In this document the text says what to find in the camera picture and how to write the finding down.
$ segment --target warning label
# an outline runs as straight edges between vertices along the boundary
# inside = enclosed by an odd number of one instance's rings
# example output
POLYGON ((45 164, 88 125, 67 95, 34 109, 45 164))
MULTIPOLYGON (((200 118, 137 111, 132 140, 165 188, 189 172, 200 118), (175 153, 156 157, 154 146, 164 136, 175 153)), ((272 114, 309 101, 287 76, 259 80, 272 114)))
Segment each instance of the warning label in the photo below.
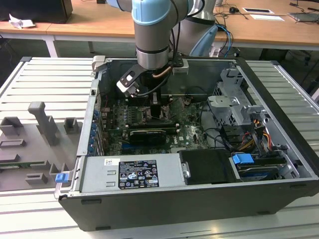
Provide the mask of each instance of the warning label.
POLYGON ((119 163, 119 188, 159 187, 156 160, 130 161, 119 163))

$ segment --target computer case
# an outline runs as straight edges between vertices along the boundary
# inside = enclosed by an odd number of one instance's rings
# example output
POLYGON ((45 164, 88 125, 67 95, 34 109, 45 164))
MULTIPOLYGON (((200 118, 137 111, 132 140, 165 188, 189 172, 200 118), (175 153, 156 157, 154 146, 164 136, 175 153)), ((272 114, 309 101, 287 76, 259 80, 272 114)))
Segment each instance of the computer case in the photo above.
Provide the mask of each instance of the computer case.
POLYGON ((0 0, 0 20, 9 14, 35 22, 66 23, 73 11, 71 0, 0 0))

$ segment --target blue drive bracket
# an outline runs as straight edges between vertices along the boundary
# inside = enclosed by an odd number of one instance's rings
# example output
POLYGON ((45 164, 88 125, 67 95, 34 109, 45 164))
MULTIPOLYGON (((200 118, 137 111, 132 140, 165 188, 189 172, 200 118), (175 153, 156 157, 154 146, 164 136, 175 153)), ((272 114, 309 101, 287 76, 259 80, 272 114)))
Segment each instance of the blue drive bracket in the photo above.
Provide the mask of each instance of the blue drive bracket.
POLYGON ((235 164, 255 162, 250 153, 236 153, 232 158, 235 164))
POLYGON ((55 176, 56 183, 68 183, 69 182, 69 173, 58 173, 55 176))

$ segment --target sticker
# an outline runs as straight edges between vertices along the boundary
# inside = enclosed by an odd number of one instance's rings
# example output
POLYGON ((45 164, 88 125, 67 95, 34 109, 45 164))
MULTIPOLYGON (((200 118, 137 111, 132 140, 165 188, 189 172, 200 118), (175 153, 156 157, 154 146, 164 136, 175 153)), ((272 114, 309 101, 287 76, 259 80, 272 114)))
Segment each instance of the sticker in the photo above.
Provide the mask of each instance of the sticker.
POLYGON ((156 160, 118 162, 119 188, 159 187, 159 175, 156 160))
POLYGON ((104 159, 104 166, 117 166, 120 160, 120 158, 106 158, 104 159))

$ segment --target motherboard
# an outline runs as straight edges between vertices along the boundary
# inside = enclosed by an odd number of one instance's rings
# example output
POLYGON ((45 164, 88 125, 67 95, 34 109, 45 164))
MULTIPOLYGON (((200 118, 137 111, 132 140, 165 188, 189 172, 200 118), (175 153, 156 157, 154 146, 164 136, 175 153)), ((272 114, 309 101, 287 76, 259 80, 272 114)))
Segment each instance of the motherboard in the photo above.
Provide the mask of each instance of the motherboard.
POLYGON ((200 105, 201 102, 193 103, 191 97, 171 97, 155 119, 143 101, 106 102, 101 110, 104 154, 177 153, 209 148, 198 122, 200 105))

